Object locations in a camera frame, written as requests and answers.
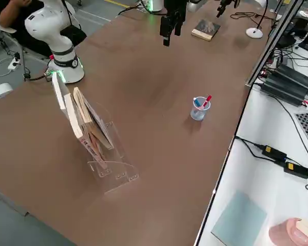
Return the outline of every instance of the pen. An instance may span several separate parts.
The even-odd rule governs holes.
[[[207,103],[211,100],[211,98],[212,98],[211,95],[209,95],[209,96],[207,97],[207,99],[205,100],[205,102],[204,102],[204,104],[203,104],[204,107],[205,107],[205,106],[207,105]]]
[[[200,103],[199,101],[194,97],[194,104],[197,106],[197,107],[200,107]]]

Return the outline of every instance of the book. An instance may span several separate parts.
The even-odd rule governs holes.
[[[104,161],[107,151],[114,148],[103,120],[96,114],[84,95],[75,87],[64,95],[68,119],[77,139],[96,161]]]
[[[83,124],[95,138],[107,149],[113,148],[113,142],[108,136],[106,127],[102,119],[96,114],[95,110],[88,103],[78,87],[74,88],[73,98],[79,108]]]
[[[65,114],[65,116],[68,118],[64,96],[69,94],[70,92],[57,72],[54,72],[52,74],[52,85],[53,85],[53,89],[54,89],[58,104],[60,106],[60,109]]]
[[[103,159],[100,154],[100,150],[95,148],[93,143],[90,141],[90,137],[85,129],[82,126],[82,119],[79,113],[78,107],[74,101],[71,93],[64,96],[64,101],[67,109],[68,119],[72,126],[72,130],[76,138],[80,143],[86,148],[86,150],[91,154],[91,156],[98,162],[103,162]]]
[[[208,20],[202,19],[192,30],[191,34],[201,39],[211,41],[218,32],[220,26]]]
[[[226,246],[253,246],[266,216],[248,195],[236,191],[211,233]]]

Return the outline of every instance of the black power adapter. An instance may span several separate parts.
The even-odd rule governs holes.
[[[262,154],[264,156],[267,156],[273,160],[277,160],[277,161],[282,161],[282,162],[285,162],[286,161],[286,157],[287,157],[287,154],[279,151],[279,150],[276,150],[274,149],[273,147],[271,146],[264,146],[264,148],[260,148],[262,150]]]
[[[288,161],[285,163],[284,172],[300,178],[308,179],[308,168],[293,164]]]

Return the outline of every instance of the blue marker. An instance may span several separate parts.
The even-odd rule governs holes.
[[[195,105],[197,106],[197,107],[200,107],[201,105],[200,105],[200,103],[199,103],[199,101],[197,101],[197,99],[194,97],[194,103],[195,103]]]

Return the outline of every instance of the clear plastic stand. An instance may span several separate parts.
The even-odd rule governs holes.
[[[103,148],[105,161],[93,160],[88,164],[101,189],[106,193],[137,179],[138,170],[130,164],[108,111],[99,104],[96,106],[93,108],[105,123],[107,133],[113,142],[113,148],[110,150]]]

